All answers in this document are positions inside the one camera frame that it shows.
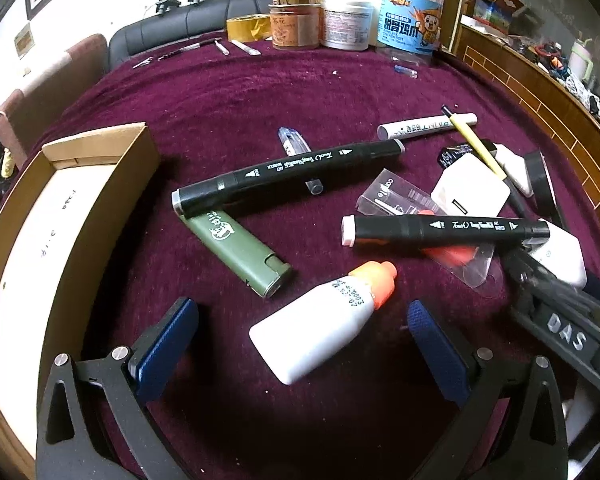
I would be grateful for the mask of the black lipstick tube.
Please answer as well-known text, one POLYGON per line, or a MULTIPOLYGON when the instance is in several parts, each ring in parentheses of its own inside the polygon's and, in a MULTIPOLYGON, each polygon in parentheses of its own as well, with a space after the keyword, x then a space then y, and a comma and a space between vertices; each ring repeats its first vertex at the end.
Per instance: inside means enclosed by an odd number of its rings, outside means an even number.
POLYGON ((459 160, 465 154, 473 154, 478 159, 481 156, 477 153, 474 147, 470 143, 461 143, 447 148, 442 148, 437 157, 437 162, 442 169, 449 168, 454 162, 459 160))

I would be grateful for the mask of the white stick far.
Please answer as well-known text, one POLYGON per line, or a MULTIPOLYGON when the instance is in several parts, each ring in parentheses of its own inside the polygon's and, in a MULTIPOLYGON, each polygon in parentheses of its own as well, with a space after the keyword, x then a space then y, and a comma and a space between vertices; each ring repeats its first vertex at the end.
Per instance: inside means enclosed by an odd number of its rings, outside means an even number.
POLYGON ((243 42, 237 40, 237 39, 232 39, 230 40, 230 43, 235 46, 236 48, 238 48, 239 50, 241 50, 242 52, 247 53, 250 56, 259 56, 261 54, 261 52, 253 47, 248 46, 248 44, 244 44, 243 42))

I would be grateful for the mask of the clear packet red candle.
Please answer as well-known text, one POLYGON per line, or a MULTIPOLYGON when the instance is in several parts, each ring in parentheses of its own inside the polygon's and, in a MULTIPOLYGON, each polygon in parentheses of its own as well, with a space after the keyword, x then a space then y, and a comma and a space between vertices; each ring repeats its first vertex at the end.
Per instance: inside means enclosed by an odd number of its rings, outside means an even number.
POLYGON ((444 218, 432 197, 411 182, 385 169, 356 201, 363 216, 405 217, 407 233, 398 242, 420 248, 429 258, 449 271, 474 292, 493 297, 498 274, 492 270, 495 247, 474 243, 466 233, 454 231, 454 223, 444 218))

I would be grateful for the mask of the black pen far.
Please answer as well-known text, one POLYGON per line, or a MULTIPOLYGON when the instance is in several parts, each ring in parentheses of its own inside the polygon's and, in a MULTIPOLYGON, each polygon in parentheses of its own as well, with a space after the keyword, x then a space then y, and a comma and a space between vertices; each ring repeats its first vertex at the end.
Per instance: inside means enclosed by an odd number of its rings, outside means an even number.
POLYGON ((157 61, 160 62, 160 61, 166 60, 167 58, 174 58, 174 56, 183 54, 185 52, 189 52, 189 51, 200 49, 202 47, 208 46, 208 44, 214 44, 215 41, 218 41, 220 39, 221 38, 210 38, 210 39, 205 39, 205 40, 201 40, 201 41, 195 42, 194 44, 189 44, 188 46, 181 47, 181 48, 178 48, 178 49, 176 49, 174 51, 171 51, 171 52, 168 52, 166 54, 160 55, 157 58, 157 61))

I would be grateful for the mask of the clear blue pen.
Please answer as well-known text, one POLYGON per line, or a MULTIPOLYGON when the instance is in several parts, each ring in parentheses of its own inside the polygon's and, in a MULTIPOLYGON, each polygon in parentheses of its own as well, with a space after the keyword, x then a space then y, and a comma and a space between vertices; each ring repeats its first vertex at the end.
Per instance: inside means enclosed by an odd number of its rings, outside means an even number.
MULTIPOLYGON (((303 139, 303 136, 297 130, 280 127, 277 135, 287 156, 309 153, 309 144, 306 143, 306 140, 303 139)), ((306 187, 314 196, 320 195, 324 191, 324 186, 320 179, 306 181, 306 187)))

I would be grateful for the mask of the yellow tape roll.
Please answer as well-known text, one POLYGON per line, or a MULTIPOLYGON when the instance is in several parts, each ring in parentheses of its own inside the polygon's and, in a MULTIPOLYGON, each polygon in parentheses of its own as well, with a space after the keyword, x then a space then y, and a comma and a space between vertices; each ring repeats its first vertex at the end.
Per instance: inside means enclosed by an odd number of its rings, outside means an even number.
POLYGON ((272 36, 271 20, 268 14, 228 18, 225 27, 228 40, 238 40, 243 44, 272 36))

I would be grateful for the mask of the yellow black mechanical pencil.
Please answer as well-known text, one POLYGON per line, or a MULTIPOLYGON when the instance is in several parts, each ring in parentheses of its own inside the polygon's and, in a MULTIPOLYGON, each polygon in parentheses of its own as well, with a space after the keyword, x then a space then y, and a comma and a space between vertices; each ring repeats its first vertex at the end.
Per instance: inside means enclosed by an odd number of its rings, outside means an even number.
POLYGON ((494 156, 486 149, 486 146, 475 134, 475 131, 471 129, 464 119, 460 118, 459 114, 452 112, 446 105, 441 107, 442 113, 449 118, 450 123, 455 129, 464 136, 464 139, 471 145, 474 151, 478 154, 479 158, 488 166, 492 172, 499 177, 509 188, 509 205, 516 211, 521 218, 531 219, 532 214, 528 211, 526 202, 522 198, 521 194, 516 189, 514 182, 509 179, 504 169, 498 163, 494 156))

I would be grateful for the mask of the black leather sofa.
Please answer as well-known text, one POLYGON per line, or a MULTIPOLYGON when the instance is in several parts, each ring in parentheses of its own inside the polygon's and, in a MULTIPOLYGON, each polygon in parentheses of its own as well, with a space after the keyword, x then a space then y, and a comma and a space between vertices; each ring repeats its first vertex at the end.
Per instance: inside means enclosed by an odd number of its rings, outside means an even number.
POLYGON ((143 18, 122 27, 109 40, 109 69, 164 44, 220 32, 229 18, 265 14, 271 3, 272 0, 204 0, 143 18))

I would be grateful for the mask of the black tape roll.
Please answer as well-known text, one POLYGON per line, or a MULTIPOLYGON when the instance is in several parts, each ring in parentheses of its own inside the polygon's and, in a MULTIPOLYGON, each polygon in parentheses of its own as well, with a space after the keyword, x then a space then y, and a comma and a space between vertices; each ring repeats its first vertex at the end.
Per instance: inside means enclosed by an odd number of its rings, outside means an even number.
POLYGON ((528 176, 535 200, 536 212, 555 226, 567 229, 567 223, 560 209, 550 170, 541 151, 534 151, 524 156, 528 176))

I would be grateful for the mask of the white bottle orange cap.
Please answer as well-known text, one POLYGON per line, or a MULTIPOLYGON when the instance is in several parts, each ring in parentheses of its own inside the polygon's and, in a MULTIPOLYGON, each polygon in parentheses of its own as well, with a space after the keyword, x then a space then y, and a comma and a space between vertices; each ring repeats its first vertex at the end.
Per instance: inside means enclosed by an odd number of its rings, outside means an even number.
POLYGON ((358 336, 393 294, 396 274, 389 261, 366 262, 254 324, 249 338, 276 378, 289 386, 358 336))

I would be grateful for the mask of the small white dropper bottle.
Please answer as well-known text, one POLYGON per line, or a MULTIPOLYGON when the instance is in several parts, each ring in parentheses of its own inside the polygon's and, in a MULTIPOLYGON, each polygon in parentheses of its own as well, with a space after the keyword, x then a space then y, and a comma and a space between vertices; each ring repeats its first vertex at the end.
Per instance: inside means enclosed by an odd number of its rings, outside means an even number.
POLYGON ((533 190, 526 161, 506 145, 495 143, 495 159, 523 196, 531 197, 533 190))

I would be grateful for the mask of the black marker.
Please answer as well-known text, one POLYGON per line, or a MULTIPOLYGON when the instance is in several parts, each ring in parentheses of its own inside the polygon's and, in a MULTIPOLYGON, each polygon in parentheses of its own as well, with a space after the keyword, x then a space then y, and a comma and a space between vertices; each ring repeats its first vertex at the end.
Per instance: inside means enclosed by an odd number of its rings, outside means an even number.
POLYGON ((321 179, 330 172, 365 165, 405 152, 400 140, 353 143, 261 162, 177 188, 173 210, 185 218, 241 200, 268 186, 287 181, 321 179))
POLYGON ((426 216, 345 216, 341 244, 402 243, 417 247, 453 245, 541 244, 550 238, 543 220, 426 216))

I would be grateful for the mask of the white charger plug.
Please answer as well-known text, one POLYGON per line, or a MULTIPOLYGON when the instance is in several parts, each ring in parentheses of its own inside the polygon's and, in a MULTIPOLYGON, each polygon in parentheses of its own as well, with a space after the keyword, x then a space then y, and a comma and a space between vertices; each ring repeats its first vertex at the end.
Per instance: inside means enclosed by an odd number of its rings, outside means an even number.
POLYGON ((432 200, 449 216, 497 217, 509 198, 504 181, 473 154, 443 170, 432 200))

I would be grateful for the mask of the green lighter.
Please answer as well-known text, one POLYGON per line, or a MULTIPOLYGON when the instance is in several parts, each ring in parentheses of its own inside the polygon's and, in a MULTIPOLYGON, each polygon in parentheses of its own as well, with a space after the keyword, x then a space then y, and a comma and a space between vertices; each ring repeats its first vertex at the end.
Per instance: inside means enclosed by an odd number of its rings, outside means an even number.
POLYGON ((291 277, 291 265, 225 211, 210 210, 180 220, 261 298, 270 298, 291 277))

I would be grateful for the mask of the maroon tablecloth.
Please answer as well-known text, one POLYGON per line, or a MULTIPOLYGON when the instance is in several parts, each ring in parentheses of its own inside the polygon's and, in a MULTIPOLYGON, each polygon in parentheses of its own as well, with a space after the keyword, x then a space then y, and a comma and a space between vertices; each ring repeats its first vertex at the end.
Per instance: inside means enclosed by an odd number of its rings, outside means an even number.
POLYGON ((130 344, 181 296, 200 325, 161 398, 157 425, 201 479, 406 479, 445 433, 444 400, 405 326, 408 304, 436 308, 467 339, 524 361, 542 344, 513 321, 505 278, 481 296, 436 262, 394 247, 344 248, 340 222, 379 174, 336 174, 323 194, 303 184, 234 205, 230 214, 292 266, 262 299, 176 218, 176 188, 276 159, 280 127, 312 148, 367 142, 378 125, 437 114, 478 116, 478 133, 526 154, 541 151, 586 266, 600 277, 600 222, 562 150, 509 95, 455 58, 416 78, 383 56, 330 49, 257 56, 205 47, 148 66, 127 62, 84 93, 44 132, 45 141, 144 122, 161 162, 111 254, 84 337, 84 358, 130 344), (281 384, 251 343, 253 324, 307 290, 368 260, 391 261, 396 290, 347 348, 292 386, 281 384))

